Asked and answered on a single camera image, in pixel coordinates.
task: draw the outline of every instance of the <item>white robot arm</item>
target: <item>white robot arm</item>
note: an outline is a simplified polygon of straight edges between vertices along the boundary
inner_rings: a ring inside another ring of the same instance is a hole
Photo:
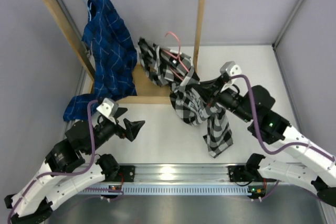
[[[7,208],[12,209],[8,224],[41,223],[78,192],[117,176],[120,166],[114,157],[104,154],[94,162],[94,152],[114,134],[133,141],[144,121],[124,119],[124,129],[117,118],[127,109],[119,108],[118,104],[106,98],[97,110],[103,117],[102,120],[98,118],[94,129],[88,121],[76,122],[66,132],[67,138],[57,143],[46,156],[32,180],[19,193],[5,198]],[[83,166],[82,153],[91,155],[89,166]]]
[[[221,76],[210,86],[202,86],[201,83],[198,87],[193,87],[202,99],[209,105],[218,103],[245,122],[252,121],[248,131],[258,139],[267,154],[284,151],[306,166],[285,164],[253,154],[246,163],[245,174],[254,179],[272,178],[300,186],[336,207],[335,157],[272,111],[275,99],[262,86],[251,87],[247,77],[241,74],[240,67],[233,61],[224,64],[220,72]],[[248,86],[248,92],[243,97],[230,89],[237,78],[244,78]],[[264,142],[277,150],[268,150]]]

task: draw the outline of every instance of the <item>wooden clothes rack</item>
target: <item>wooden clothes rack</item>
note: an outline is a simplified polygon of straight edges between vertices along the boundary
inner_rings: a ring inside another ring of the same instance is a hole
[[[79,61],[85,68],[85,71],[91,78],[92,82],[94,81],[95,69],[90,63],[86,49],[81,43],[80,39],[77,37],[73,27],[63,13],[61,7],[59,6],[56,0],[43,0],[47,8],[49,9],[51,15],[55,19],[57,25],[63,32],[66,39],[69,41],[72,49],[77,55]],[[199,52],[199,43],[201,40],[202,32],[202,20],[204,13],[204,4],[205,0],[198,0],[198,9],[197,9],[197,20],[196,20],[196,34],[195,34],[195,44],[194,44],[194,54],[193,54],[193,63],[195,70],[197,70],[197,59]],[[145,75],[142,67],[136,65],[133,73],[133,82],[135,84],[136,92],[138,96],[130,96],[118,101],[119,103],[148,103],[148,104],[170,104],[169,87],[159,87],[154,85],[148,77]]]

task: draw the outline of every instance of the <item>gray plaid shirt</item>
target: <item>gray plaid shirt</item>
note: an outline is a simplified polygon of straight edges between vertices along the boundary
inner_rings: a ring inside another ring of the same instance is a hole
[[[163,51],[176,52],[169,48],[160,47],[146,39],[140,38],[140,64],[146,75],[156,85],[170,85],[172,93],[170,100],[177,115],[189,125],[199,125],[207,121],[207,134],[203,136],[211,157],[217,157],[233,144],[232,132],[225,109],[218,104],[208,107],[191,84],[200,84],[199,77],[192,66],[191,57],[181,53],[183,64],[189,69],[187,72],[177,60]],[[172,70],[183,77],[177,78]]]

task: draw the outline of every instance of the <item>gray wall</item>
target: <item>gray wall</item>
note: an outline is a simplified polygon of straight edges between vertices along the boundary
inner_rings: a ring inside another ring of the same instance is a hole
[[[278,47],[303,132],[336,154],[336,1],[306,0]]]
[[[206,0],[201,43],[271,44],[297,0]],[[184,45],[194,43],[197,0],[112,0],[136,42],[140,35],[157,43],[174,31]],[[80,31],[87,22],[82,0],[65,0]]]
[[[0,0],[0,223],[62,136],[80,64],[42,0]]]

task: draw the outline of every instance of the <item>hanging shirt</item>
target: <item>hanging shirt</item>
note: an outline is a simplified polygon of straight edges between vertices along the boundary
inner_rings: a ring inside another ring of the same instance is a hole
[[[124,21],[110,0],[88,0],[90,5],[92,18],[84,29],[82,41],[95,58],[94,93],[73,97],[64,112],[64,121],[87,120],[89,101],[98,98],[118,101],[137,94],[132,78],[137,53]]]
[[[232,132],[226,116],[226,110],[219,104],[211,108],[202,100],[193,84],[200,84],[199,77],[192,65],[191,57],[181,53],[181,61],[189,69],[187,72],[170,53],[178,52],[160,47],[153,42],[140,38],[140,64],[151,81],[159,86],[170,85],[171,104],[183,122],[199,125],[207,121],[207,134],[203,136],[211,157],[217,157],[233,144]],[[182,81],[172,72],[175,71]]]

